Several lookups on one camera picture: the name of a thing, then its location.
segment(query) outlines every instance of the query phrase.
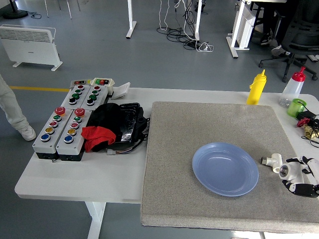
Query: electric heater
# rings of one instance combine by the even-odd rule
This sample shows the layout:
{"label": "electric heater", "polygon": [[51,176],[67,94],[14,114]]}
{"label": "electric heater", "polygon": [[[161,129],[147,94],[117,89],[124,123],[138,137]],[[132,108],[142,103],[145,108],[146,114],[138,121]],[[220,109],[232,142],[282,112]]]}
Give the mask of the electric heater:
{"label": "electric heater", "polygon": [[55,31],[49,27],[2,25],[0,38],[9,59],[16,62],[13,67],[22,62],[36,63],[54,65],[51,71],[55,71],[62,65],[54,44]]}

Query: blue plate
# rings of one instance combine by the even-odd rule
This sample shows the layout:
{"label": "blue plate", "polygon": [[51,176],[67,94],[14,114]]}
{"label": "blue plate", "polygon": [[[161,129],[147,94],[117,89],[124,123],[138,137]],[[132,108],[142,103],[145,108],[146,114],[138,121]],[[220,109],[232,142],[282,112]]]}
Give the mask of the blue plate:
{"label": "blue plate", "polygon": [[236,197],[250,192],[258,182],[258,168],[252,157],[228,143],[209,143],[193,157],[196,178],[208,190]]}

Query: white pants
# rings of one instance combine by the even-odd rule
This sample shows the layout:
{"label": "white pants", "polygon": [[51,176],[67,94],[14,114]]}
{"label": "white pants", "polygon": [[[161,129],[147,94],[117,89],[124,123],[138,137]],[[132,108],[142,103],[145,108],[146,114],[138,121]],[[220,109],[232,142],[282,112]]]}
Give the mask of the white pants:
{"label": "white pants", "polygon": [[26,117],[16,101],[12,89],[5,83],[0,74],[0,107],[5,112],[6,119],[15,129],[22,129],[29,125]]}

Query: clear squeeze bottle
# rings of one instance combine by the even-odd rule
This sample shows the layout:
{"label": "clear squeeze bottle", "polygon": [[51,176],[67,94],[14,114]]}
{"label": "clear squeeze bottle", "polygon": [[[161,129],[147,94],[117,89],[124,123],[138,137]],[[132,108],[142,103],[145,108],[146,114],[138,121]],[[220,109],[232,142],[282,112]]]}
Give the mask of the clear squeeze bottle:
{"label": "clear squeeze bottle", "polygon": [[303,87],[306,76],[304,75],[305,67],[302,66],[299,72],[295,72],[288,81],[284,91],[279,98],[279,104],[288,108],[293,99],[298,98],[301,88]]}
{"label": "clear squeeze bottle", "polygon": [[249,86],[250,93],[247,99],[248,105],[257,105],[259,102],[259,99],[261,97],[261,93],[263,92],[263,89],[265,87],[267,81],[267,76],[265,75],[265,70],[261,74],[258,74],[254,82]]}

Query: floor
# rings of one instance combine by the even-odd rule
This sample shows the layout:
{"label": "floor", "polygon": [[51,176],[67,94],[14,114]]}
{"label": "floor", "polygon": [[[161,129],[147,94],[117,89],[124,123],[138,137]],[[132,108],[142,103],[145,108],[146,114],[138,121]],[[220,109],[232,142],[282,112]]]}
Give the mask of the floor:
{"label": "floor", "polygon": [[[133,17],[137,26],[131,39],[127,1],[70,0],[72,19],[66,1],[48,0],[46,15],[43,0],[16,0],[18,8],[37,12],[41,19],[31,15],[22,19],[7,20],[0,24],[43,26],[56,28],[55,44],[63,64],[55,71],[52,66],[22,63],[13,68],[0,43],[0,72],[10,86],[67,89],[72,80],[113,78],[115,86],[126,82],[131,87],[173,88],[219,91],[249,91],[254,77],[261,73],[261,59],[271,56],[273,47],[258,44],[260,34],[254,34],[249,51],[240,51],[233,59],[226,42],[235,18],[236,0],[207,1],[201,16],[200,40],[214,46],[213,52],[186,50],[182,43],[170,42],[159,34],[160,0],[133,0]],[[176,16],[173,1],[166,18],[169,27],[183,25],[182,6]],[[167,1],[163,1],[161,22]],[[319,63],[307,64],[319,71]],[[281,81],[284,63],[267,63],[265,92],[282,92]],[[290,77],[298,67],[292,66]],[[303,94],[319,97],[319,82],[307,79]],[[39,133],[64,100],[65,92],[14,90],[17,100],[29,123]],[[33,154],[32,142],[24,141],[0,112],[0,239],[85,239],[91,218],[83,202],[64,202],[21,199],[14,187]],[[108,204],[100,238],[216,238],[240,237],[231,231],[204,229],[150,228],[140,224],[140,206]],[[260,238],[259,234],[249,236]]]}

